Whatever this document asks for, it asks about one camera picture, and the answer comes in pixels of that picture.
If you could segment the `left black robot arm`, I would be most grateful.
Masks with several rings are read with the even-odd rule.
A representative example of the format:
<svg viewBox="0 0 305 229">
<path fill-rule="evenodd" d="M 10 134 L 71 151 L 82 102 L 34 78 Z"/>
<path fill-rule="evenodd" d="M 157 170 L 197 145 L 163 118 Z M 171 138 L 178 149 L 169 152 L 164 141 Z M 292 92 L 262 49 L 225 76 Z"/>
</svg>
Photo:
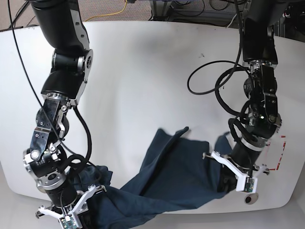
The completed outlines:
<svg viewBox="0 0 305 229">
<path fill-rule="evenodd" d="M 274 24 L 288 6 L 286 0 L 249 0 L 241 25 L 241 47 L 244 67 L 250 75 L 244 82 L 248 98 L 241 111 L 228 124 L 236 142 L 229 155 L 213 152 L 212 156 L 235 175 L 238 192 L 255 193 L 258 176 L 269 174 L 265 165 L 257 166 L 256 160 L 269 139 L 282 124 L 276 96 L 275 67 L 278 58 L 275 50 Z"/>
</svg>

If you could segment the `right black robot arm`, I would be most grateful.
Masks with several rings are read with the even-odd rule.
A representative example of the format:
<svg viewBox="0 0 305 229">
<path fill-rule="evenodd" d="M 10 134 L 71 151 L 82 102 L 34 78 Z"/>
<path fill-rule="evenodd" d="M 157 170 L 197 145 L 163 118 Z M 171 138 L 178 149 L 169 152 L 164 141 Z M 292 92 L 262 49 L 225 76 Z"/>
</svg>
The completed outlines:
<svg viewBox="0 0 305 229">
<path fill-rule="evenodd" d="M 51 72 L 41 90 L 44 102 L 36 115 L 30 147 L 23 154 L 25 169 L 52 202 L 48 208 L 40 207 L 36 215 L 56 218 L 63 229 L 91 229 L 87 200 L 94 187 L 82 191 L 79 174 L 91 157 L 92 137 L 87 133 L 85 156 L 67 156 L 63 139 L 69 130 L 67 112 L 79 113 L 93 51 L 76 0 L 32 0 L 30 4 L 44 37 L 54 48 Z"/>
</svg>

